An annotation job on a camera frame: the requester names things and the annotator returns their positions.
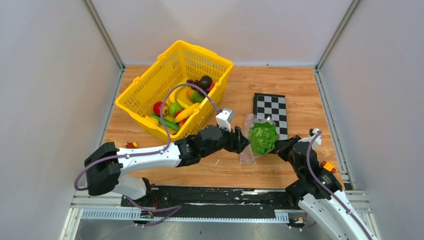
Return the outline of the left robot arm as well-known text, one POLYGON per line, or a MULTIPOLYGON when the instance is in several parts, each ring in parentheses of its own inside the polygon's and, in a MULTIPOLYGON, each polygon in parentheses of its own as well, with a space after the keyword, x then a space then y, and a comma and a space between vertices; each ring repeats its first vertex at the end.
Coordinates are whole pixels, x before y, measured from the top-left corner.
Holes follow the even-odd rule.
POLYGON ((117 148, 114 142, 106 142, 84 161, 87 191, 90 196, 121 194, 146 207, 152 203, 153 193, 146 180, 131 177, 131 173, 198 164, 222 149, 240 154, 250 143, 238 126, 228 131, 215 125, 158 147, 117 148))

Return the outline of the green lettuce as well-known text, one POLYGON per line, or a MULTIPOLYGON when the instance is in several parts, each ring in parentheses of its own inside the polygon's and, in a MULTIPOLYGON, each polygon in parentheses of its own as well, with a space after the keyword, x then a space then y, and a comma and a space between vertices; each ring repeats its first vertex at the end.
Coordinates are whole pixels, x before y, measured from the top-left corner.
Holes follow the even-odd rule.
POLYGON ((268 121, 257 122, 248 131, 248 139, 255 157, 272 151, 278 138, 276 126, 268 121))

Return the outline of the red yellow apple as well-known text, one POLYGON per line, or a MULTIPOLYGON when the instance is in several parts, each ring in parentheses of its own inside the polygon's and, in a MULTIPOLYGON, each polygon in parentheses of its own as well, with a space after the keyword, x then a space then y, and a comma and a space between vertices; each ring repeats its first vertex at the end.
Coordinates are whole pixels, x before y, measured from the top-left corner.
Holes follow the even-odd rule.
POLYGON ((169 113, 169 106, 167 103, 163 103, 162 101, 158 101, 153 105, 153 113, 157 116, 161 114, 166 116, 169 113))

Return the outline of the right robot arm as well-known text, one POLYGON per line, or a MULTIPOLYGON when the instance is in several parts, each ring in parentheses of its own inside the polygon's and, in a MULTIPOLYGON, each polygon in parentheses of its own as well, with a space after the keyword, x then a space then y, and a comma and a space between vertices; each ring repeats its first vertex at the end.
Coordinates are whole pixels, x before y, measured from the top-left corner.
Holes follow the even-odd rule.
POLYGON ((298 178, 285 189, 286 204, 305 211, 333 240, 376 240, 334 173, 319 163, 314 148, 321 142, 322 131, 314 128, 308 137, 275 143, 275 153, 290 163, 298 178))

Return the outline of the yellow plastic basket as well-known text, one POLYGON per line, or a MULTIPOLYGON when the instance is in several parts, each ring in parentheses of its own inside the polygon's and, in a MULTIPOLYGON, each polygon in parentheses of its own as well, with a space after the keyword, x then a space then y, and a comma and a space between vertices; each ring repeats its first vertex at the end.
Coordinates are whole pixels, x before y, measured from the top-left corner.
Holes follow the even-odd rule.
POLYGON ((184 83, 187 79, 199 79, 209 76, 215 83, 209 93, 213 103, 205 99, 190 116, 182 129, 171 135, 176 141, 188 135, 197 133, 214 108, 223 98, 229 75, 234 64, 204 47, 177 40, 164 53, 157 57, 156 62, 121 93, 115 104, 127 112, 144 130, 167 142, 168 136, 164 129, 143 119, 153 113, 156 102, 162 102, 172 88, 184 83))

